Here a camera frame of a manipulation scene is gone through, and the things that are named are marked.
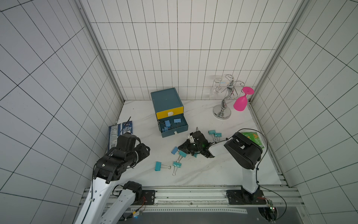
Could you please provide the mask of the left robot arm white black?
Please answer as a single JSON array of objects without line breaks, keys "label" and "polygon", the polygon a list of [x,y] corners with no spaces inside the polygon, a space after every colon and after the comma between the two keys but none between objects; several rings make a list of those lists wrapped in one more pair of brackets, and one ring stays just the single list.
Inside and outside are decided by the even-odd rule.
[{"label": "left robot arm white black", "polygon": [[134,218],[125,216],[128,208],[137,203],[145,203],[142,185],[128,181],[115,202],[106,211],[104,208],[110,195],[118,187],[119,179],[128,168],[134,168],[150,155],[150,148],[137,136],[124,133],[117,138],[117,145],[100,158],[92,172],[92,182],[87,198],[76,218],[76,224],[116,224]]}]

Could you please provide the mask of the teal drawer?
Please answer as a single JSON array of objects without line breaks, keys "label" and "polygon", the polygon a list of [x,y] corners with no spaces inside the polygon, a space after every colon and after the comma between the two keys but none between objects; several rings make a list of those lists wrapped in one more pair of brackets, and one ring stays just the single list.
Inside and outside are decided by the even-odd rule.
[{"label": "teal drawer", "polygon": [[[181,123],[174,123],[174,119],[181,119]],[[171,123],[171,127],[170,129],[167,131],[167,132],[162,132],[162,129],[165,126],[165,120],[169,120],[170,123]],[[178,115],[174,115],[174,116],[171,116],[171,117],[168,117],[168,118],[164,118],[164,119],[159,119],[158,120],[158,127],[159,127],[159,130],[161,132],[161,136],[162,138],[166,138],[168,136],[171,136],[171,135],[175,135],[172,130],[177,130],[179,133],[182,133],[182,132],[185,132],[188,130],[188,123],[184,117],[184,114],[178,114]]]}]

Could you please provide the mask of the yellow top drawer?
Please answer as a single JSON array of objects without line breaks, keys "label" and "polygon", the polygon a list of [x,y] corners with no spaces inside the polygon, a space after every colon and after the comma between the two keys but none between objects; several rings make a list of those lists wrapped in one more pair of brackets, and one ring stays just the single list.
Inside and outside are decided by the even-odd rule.
[{"label": "yellow top drawer", "polygon": [[164,110],[161,112],[157,112],[156,113],[156,117],[157,119],[164,119],[164,118],[168,118],[174,115],[178,115],[178,114],[183,114],[184,113],[184,107],[177,107],[177,108],[172,108],[172,109],[168,109],[168,110]]}]

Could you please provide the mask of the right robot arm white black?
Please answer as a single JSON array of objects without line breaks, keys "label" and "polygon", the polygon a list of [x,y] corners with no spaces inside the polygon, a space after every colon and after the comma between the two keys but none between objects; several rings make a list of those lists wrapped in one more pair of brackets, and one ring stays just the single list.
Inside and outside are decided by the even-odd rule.
[{"label": "right robot arm white black", "polygon": [[231,205],[266,205],[257,180],[258,166],[263,158],[263,149],[241,132],[234,133],[222,141],[209,142],[201,131],[190,133],[188,139],[179,146],[185,154],[201,154],[214,158],[229,153],[241,166],[243,184],[240,190],[227,190],[226,196]]}]

